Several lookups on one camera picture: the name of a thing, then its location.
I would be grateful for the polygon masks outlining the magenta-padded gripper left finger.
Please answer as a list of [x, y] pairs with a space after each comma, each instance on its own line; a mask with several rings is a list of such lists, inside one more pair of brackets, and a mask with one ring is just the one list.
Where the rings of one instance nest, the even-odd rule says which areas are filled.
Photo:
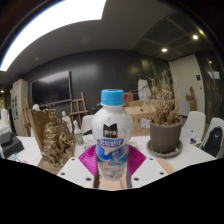
[[84, 188], [97, 186], [98, 165], [95, 147], [91, 146], [78, 157], [71, 157], [58, 176]]

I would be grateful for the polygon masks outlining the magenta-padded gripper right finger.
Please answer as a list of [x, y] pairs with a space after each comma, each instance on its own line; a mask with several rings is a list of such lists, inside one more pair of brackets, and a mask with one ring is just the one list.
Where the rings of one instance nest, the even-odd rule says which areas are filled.
[[140, 188], [167, 176], [155, 158], [146, 157], [137, 148], [129, 146], [126, 182], [128, 188]]

